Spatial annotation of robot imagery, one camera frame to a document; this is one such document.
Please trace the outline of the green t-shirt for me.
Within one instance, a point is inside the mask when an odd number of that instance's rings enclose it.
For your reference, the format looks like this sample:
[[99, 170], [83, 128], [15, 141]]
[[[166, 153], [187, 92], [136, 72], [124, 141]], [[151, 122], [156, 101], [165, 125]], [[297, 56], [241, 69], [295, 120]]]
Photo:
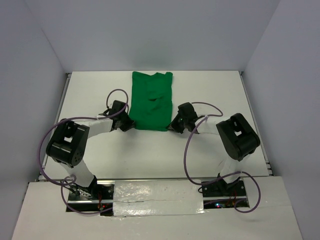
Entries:
[[129, 117], [137, 130], [166, 132], [172, 121], [173, 73], [132, 73]]

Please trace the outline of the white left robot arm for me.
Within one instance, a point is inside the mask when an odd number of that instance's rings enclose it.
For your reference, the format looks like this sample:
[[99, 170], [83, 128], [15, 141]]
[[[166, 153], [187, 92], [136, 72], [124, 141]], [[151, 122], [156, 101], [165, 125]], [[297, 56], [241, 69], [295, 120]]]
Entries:
[[135, 127], [126, 112], [112, 118], [74, 121], [63, 120], [59, 124], [46, 147], [46, 154], [67, 170], [71, 177], [75, 177], [71, 190], [87, 199], [96, 199], [105, 192], [104, 186], [88, 169], [84, 155], [89, 138], [99, 134], [109, 133], [120, 129], [126, 132]]

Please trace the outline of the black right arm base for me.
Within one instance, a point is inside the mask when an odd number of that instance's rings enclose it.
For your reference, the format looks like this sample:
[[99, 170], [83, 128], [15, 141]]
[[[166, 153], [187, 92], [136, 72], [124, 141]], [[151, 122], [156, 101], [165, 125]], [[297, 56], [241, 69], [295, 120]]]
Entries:
[[233, 183], [226, 183], [224, 180], [205, 185], [205, 183], [214, 180], [213, 178], [202, 178], [202, 185], [198, 192], [203, 198], [203, 208], [207, 209], [228, 209], [234, 208], [235, 203], [238, 208], [249, 208], [247, 192], [244, 181], [239, 177]]

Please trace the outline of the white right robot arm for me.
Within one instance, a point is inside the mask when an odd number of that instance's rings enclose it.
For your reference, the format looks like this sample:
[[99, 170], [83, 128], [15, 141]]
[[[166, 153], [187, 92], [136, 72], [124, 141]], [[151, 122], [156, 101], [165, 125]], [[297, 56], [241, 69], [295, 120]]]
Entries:
[[187, 179], [195, 184], [187, 169], [187, 153], [191, 138], [194, 134], [213, 134], [219, 136], [227, 158], [222, 161], [222, 169], [216, 180], [210, 183], [219, 183], [220, 189], [229, 189], [240, 180], [243, 166], [247, 158], [260, 146], [261, 140], [257, 133], [241, 113], [229, 118], [220, 118], [214, 114], [195, 115], [193, 118], [183, 117], [180, 113], [166, 127], [167, 130], [182, 134], [185, 129], [190, 132], [183, 153], [183, 168]]

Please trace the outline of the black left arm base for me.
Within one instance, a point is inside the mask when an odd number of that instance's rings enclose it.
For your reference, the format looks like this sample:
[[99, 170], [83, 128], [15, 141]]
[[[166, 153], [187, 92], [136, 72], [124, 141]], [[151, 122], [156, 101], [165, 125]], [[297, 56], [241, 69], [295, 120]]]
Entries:
[[81, 190], [70, 190], [65, 198], [68, 205], [83, 213], [102, 212], [101, 216], [112, 216], [113, 213], [113, 183], [98, 184], [92, 194]]

